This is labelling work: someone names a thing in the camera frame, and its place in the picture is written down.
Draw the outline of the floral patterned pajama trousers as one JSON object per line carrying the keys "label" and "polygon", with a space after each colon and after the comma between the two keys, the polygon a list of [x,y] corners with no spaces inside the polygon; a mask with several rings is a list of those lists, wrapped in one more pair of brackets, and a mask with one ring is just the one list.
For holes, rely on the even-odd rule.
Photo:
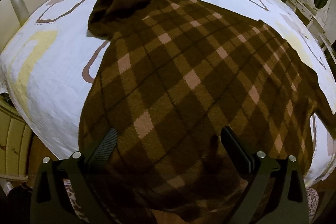
{"label": "floral patterned pajama trousers", "polygon": [[[89,223],[88,218],[84,214],[84,210],[76,202],[75,192],[72,189],[70,180],[64,179],[63,183],[66,188],[68,198],[70,199],[72,208],[75,211],[75,214],[79,217],[79,219]],[[317,211],[319,197],[318,197],[317,191],[314,190],[313,188],[306,188],[306,195],[307,195],[307,204],[308,204],[308,211],[309,211],[309,223],[312,223],[313,218]]]}

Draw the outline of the yellow padded bed frame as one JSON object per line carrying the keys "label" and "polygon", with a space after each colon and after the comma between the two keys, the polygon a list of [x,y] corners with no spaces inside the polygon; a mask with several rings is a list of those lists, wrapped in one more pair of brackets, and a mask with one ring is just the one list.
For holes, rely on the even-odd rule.
{"label": "yellow padded bed frame", "polygon": [[1,97],[0,174],[9,181],[27,181],[32,130],[17,110]]}

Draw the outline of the brown plaid knit sweater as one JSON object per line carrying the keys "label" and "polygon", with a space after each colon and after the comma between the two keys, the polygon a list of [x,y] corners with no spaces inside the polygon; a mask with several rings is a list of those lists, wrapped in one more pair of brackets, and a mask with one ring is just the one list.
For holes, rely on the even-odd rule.
{"label": "brown plaid knit sweater", "polygon": [[262,21],[201,0],[97,0],[88,30],[110,45],[79,148],[116,129],[97,190],[121,223],[155,223],[152,210],[225,218],[245,188],[221,144],[225,126],[271,157],[294,155],[303,173],[311,116],[335,132],[317,74]]}

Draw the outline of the white patterned bed sheet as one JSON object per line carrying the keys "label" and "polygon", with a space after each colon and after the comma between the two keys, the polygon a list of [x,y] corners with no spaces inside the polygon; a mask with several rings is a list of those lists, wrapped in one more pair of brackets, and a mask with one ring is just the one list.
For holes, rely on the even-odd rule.
{"label": "white patterned bed sheet", "polygon": [[[14,99],[34,133],[58,158],[78,148],[79,119],[108,43],[87,30],[97,0],[48,0],[31,14],[1,53],[1,91]],[[335,107],[335,82],[315,38],[280,0],[204,0],[262,19],[289,39],[317,71]]]}

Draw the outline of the white dresser with round mirror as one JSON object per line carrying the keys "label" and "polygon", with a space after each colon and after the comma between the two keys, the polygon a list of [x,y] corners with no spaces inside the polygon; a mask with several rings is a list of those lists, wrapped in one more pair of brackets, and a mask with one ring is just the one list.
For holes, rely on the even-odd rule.
{"label": "white dresser with round mirror", "polygon": [[335,0],[286,0],[315,37],[322,50],[335,60]]}

